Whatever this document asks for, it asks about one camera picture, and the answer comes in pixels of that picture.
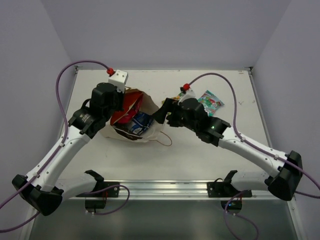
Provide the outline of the green yellow candy bag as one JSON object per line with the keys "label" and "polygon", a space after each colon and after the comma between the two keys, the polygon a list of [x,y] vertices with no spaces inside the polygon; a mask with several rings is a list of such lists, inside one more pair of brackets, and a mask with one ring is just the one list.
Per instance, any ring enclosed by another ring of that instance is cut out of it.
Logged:
{"label": "green yellow candy bag", "polygon": [[181,98],[185,94],[183,92],[180,92],[177,96],[173,96],[170,98],[170,105],[169,105],[169,111],[167,112],[167,115],[171,115],[172,111],[175,109],[175,107],[178,105],[178,102],[181,100]]}

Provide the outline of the brown chips bag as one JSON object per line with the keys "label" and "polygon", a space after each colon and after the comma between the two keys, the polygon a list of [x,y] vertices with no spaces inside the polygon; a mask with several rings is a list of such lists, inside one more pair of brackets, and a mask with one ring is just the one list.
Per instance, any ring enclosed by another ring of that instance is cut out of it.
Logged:
{"label": "brown chips bag", "polygon": [[138,136],[133,133],[129,133],[129,132],[124,131],[120,128],[114,127],[113,130],[115,131],[114,139],[121,140],[121,141],[127,141],[127,142],[137,142],[137,143],[147,142],[143,137]]}

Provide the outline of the blue snack bag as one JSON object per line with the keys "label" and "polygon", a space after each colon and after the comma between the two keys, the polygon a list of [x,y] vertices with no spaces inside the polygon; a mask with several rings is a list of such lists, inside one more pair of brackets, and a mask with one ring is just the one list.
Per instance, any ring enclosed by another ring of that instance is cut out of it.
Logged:
{"label": "blue snack bag", "polygon": [[128,124],[128,132],[140,136],[153,124],[153,117],[139,111]]}

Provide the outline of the beige paper bag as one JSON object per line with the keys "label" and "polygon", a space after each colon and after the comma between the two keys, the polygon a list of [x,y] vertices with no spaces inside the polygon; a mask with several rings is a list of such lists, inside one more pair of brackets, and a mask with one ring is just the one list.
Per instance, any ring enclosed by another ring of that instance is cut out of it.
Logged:
{"label": "beige paper bag", "polygon": [[107,139],[133,143],[157,142],[170,147],[172,139],[164,133],[164,124],[157,123],[152,114],[159,110],[151,96],[137,88],[126,88],[124,107],[116,111],[100,130]]}

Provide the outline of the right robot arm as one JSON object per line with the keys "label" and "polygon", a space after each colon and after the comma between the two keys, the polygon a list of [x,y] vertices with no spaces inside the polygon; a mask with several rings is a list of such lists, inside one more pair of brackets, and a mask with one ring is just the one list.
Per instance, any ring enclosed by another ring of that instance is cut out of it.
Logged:
{"label": "right robot arm", "polygon": [[208,116],[204,106],[195,98],[183,102],[167,98],[152,117],[159,124],[185,127],[201,141],[236,153],[260,167],[261,170],[256,172],[231,170],[222,181],[208,182],[210,198],[227,198],[236,194],[251,197],[252,191],[268,191],[284,201],[293,198],[303,176],[296,169],[302,167],[299,153],[291,151],[287,154],[255,141],[249,143],[249,139],[237,134],[228,122]]}

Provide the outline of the red snack bag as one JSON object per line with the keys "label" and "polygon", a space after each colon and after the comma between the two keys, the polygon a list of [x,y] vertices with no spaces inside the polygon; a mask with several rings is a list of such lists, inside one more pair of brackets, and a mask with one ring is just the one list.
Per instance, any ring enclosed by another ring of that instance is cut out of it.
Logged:
{"label": "red snack bag", "polygon": [[140,90],[128,90],[124,95],[123,110],[112,115],[110,125],[128,124],[140,110],[143,95]]}

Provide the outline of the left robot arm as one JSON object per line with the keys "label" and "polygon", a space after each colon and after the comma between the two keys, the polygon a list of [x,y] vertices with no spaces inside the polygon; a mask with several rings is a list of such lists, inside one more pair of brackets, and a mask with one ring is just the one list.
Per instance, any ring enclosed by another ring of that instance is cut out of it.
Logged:
{"label": "left robot arm", "polygon": [[105,127],[113,113],[122,110],[125,89],[124,83],[99,83],[91,97],[74,112],[61,140],[26,175],[13,178],[12,185],[19,195],[43,216],[52,214],[70,198],[103,193],[104,178],[93,170],[69,180],[60,175],[80,149]]}

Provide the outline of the teal snack bag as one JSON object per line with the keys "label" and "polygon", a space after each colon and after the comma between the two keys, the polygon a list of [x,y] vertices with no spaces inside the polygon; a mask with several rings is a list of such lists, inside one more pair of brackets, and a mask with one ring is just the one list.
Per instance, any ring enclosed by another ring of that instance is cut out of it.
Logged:
{"label": "teal snack bag", "polygon": [[224,103],[209,90],[203,93],[198,102],[203,105],[205,112],[210,117],[213,117],[216,111],[224,106]]}

